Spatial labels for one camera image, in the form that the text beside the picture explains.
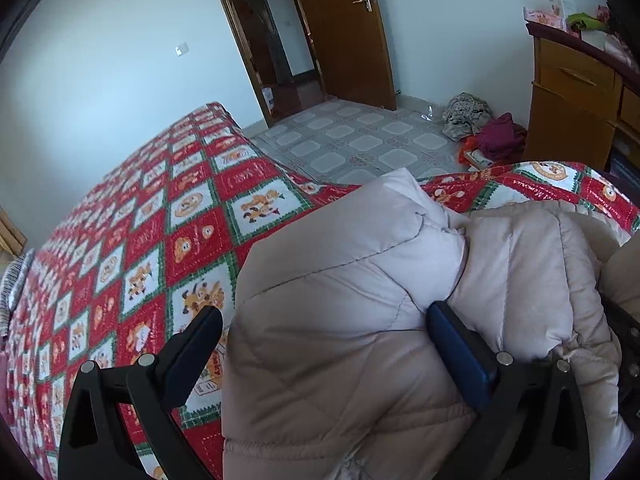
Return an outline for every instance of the striped pillow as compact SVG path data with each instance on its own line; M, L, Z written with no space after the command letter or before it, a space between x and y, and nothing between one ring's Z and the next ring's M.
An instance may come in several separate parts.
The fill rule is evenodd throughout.
M18 281L25 256L26 254L23 254L12 261L6 268L2 281L0 281L0 337L6 337L9 333L9 318L11 317L9 294L11 294L15 283Z
M15 282L14 288L12 288L11 292L9 293L9 312L13 312L18 306L18 301L20 301L20 297L22 296L24 283L27 281L27 274L31 269L31 264L33 263L33 257L35 256L35 254L35 249L32 249L24 255L24 260L22 261L22 266L20 267L20 274L18 274L18 279Z

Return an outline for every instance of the cartoon print blanket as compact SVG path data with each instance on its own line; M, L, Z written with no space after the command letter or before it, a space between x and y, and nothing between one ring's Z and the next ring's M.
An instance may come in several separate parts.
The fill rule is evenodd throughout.
M566 200L632 233L639 211L581 164L532 162L427 179L458 212ZM234 287L252 244L357 186L310 182L264 156L220 104L173 124L104 177L36 255L8 339L9 424L44 478L55 478L65 406L87 359L101 367L158 352L204 305L225 335L174 416L222 478L220 393ZM136 413L122 415L146 471L163 478Z

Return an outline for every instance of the metal bolt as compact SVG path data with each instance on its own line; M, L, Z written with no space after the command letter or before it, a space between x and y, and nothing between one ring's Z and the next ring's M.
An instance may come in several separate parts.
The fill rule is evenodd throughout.
M94 368L95 368L95 363L93 361L85 361L84 363L82 363L82 366L80 367L80 371L83 374L87 374Z
M138 359L138 364L140 366L151 366L155 360L156 357L153 354L142 354Z
M569 370L571 370L571 365L567 361L560 359L558 362L556 362L556 368L560 370L563 374L565 374Z
M511 366L513 364L513 356L509 352L498 352L495 358L503 366Z

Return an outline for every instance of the pink package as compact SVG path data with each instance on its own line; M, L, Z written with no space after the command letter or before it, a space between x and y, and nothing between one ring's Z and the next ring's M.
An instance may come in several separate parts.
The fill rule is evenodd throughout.
M525 7L524 19L526 22L540 23L541 25L546 25L547 27L564 30L564 27L562 26L562 16L549 14L548 12L544 12L542 10L531 10Z

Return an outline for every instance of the light switch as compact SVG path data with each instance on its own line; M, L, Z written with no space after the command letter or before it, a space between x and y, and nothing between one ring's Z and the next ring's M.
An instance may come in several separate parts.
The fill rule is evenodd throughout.
M183 56L188 51L189 51L189 45L187 45L186 43L181 43L180 45L175 47L175 53L178 55L178 57Z

